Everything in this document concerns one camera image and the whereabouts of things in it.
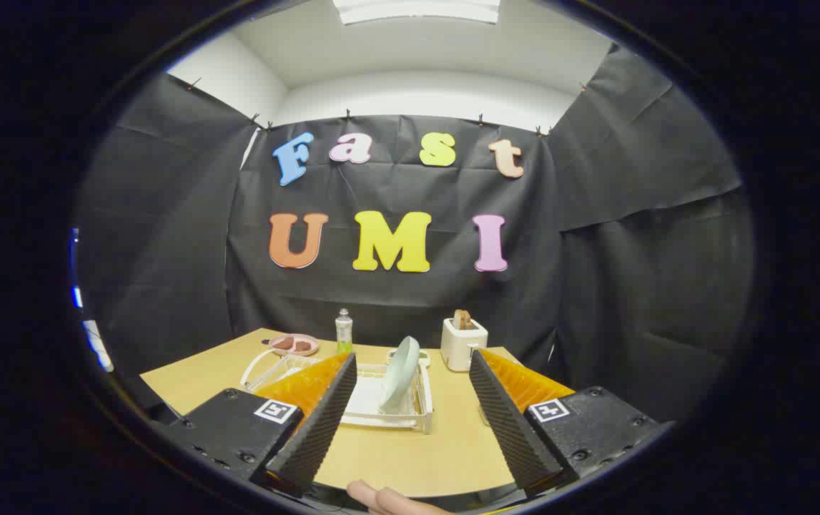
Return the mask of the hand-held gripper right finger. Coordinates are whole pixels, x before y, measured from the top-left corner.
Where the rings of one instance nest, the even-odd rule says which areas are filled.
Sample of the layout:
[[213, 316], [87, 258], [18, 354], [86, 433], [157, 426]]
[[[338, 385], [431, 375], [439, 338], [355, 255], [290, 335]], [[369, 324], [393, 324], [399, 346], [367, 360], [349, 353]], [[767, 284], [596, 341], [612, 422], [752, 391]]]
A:
[[607, 388], [574, 391], [488, 350], [469, 377], [518, 489], [536, 496], [585, 479], [671, 430]]

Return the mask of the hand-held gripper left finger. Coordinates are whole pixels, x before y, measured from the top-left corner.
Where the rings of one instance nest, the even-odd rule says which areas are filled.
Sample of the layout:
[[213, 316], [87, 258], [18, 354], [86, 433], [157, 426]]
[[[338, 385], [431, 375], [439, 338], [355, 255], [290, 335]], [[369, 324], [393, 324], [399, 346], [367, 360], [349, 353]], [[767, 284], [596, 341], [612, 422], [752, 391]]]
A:
[[223, 389], [165, 433], [221, 475], [301, 496], [312, 488], [355, 385], [355, 354], [337, 354], [254, 393]]

